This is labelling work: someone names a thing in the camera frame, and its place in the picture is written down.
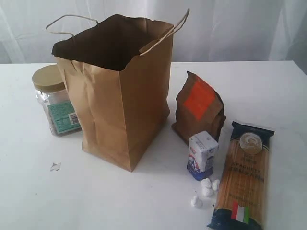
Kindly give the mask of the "white crumpled lump middle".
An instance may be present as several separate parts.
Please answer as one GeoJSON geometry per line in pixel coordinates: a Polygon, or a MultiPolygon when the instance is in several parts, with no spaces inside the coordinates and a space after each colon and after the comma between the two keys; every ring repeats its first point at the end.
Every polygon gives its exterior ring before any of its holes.
{"type": "Polygon", "coordinates": [[[203,187],[202,188],[202,194],[205,196],[205,197],[211,197],[213,194],[214,194],[214,191],[213,189],[210,187],[203,187]]]}

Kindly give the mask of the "clear plastic scrap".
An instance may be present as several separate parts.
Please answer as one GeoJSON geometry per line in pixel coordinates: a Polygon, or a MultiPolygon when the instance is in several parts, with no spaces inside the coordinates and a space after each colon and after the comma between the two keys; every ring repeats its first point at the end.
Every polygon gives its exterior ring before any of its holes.
{"type": "Polygon", "coordinates": [[[58,171],[61,168],[61,163],[52,163],[51,167],[50,167],[50,171],[58,171]]]}

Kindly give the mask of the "brown pouch orange label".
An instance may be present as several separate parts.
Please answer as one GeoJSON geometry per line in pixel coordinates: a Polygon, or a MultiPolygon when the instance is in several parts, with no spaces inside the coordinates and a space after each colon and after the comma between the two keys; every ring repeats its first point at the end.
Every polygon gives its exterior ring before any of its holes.
{"type": "Polygon", "coordinates": [[[187,80],[176,97],[176,122],[172,129],[188,144],[189,138],[202,131],[216,141],[226,120],[220,95],[197,74],[187,72],[187,80]]]}

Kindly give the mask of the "white crumpled lump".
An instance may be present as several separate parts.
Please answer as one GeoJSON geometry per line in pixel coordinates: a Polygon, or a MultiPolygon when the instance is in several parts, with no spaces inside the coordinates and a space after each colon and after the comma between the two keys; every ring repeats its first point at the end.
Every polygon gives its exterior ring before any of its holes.
{"type": "Polygon", "coordinates": [[[220,185],[220,180],[216,179],[211,182],[212,190],[213,191],[218,191],[220,185]]]}
{"type": "Polygon", "coordinates": [[[198,195],[195,195],[195,196],[191,199],[190,205],[191,205],[193,208],[201,208],[202,205],[203,205],[203,202],[202,202],[202,200],[199,198],[198,195]]]}
{"type": "Polygon", "coordinates": [[[202,188],[202,194],[205,196],[205,197],[211,197],[213,194],[214,194],[214,191],[213,189],[210,187],[203,187],[202,188]]]}
{"type": "Polygon", "coordinates": [[[202,179],[201,186],[204,189],[211,189],[211,180],[209,178],[202,179]]]}

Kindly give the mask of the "clear jar gold lid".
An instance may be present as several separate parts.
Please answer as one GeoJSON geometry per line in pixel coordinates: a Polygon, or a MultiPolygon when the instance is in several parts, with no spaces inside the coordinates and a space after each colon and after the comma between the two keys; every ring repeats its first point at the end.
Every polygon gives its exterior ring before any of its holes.
{"type": "Polygon", "coordinates": [[[44,109],[54,136],[81,131],[75,110],[70,102],[59,68],[56,64],[37,70],[32,76],[36,98],[44,109]]]}

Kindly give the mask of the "white crumpled lump lower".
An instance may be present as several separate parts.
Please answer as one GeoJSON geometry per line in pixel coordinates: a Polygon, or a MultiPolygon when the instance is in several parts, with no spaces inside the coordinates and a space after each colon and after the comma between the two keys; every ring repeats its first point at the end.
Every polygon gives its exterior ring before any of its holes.
{"type": "Polygon", "coordinates": [[[203,202],[202,202],[202,200],[199,198],[198,195],[195,195],[195,196],[191,199],[190,205],[191,205],[193,208],[201,208],[202,205],[203,205],[203,202]]]}

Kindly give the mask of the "white crumpled lump upper left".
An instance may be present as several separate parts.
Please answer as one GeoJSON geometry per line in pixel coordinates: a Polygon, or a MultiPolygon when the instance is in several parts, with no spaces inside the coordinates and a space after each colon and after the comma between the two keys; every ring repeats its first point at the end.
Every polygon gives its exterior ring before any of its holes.
{"type": "Polygon", "coordinates": [[[202,179],[201,186],[204,189],[211,189],[211,180],[209,178],[202,179]]]}

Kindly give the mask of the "white crumpled lump right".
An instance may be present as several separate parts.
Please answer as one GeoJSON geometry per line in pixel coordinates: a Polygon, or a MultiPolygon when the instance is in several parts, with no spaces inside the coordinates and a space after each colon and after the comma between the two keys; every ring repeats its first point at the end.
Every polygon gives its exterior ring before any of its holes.
{"type": "Polygon", "coordinates": [[[212,190],[213,191],[218,191],[220,185],[220,180],[216,179],[211,182],[212,190]]]}

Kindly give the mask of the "small white blue carton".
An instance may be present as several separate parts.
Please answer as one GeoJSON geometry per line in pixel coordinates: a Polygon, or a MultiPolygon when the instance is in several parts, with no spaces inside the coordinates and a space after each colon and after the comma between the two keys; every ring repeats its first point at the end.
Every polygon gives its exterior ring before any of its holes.
{"type": "Polygon", "coordinates": [[[218,148],[218,142],[206,131],[189,138],[187,170],[197,181],[213,174],[213,160],[218,148]]]}

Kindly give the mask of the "spaghetti packet dark blue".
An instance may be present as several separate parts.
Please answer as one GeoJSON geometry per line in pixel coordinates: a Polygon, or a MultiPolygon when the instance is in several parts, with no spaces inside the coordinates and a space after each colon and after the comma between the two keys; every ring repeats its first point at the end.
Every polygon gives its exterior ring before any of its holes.
{"type": "Polygon", "coordinates": [[[224,170],[208,228],[261,230],[274,131],[232,122],[224,170]]]}

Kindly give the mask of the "brown paper shopping bag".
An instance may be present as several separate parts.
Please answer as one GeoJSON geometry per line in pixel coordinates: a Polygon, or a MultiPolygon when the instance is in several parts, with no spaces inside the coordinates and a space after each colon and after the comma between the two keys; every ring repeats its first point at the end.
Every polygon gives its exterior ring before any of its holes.
{"type": "Polygon", "coordinates": [[[177,24],[115,14],[53,45],[82,149],[133,171],[166,122],[177,24]]]}

